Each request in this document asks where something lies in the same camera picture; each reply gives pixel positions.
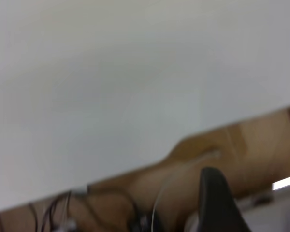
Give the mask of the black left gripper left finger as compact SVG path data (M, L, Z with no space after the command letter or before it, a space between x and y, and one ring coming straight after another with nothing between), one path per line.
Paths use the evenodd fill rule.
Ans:
M224 174L217 168L201 170L199 187L200 232L249 232Z

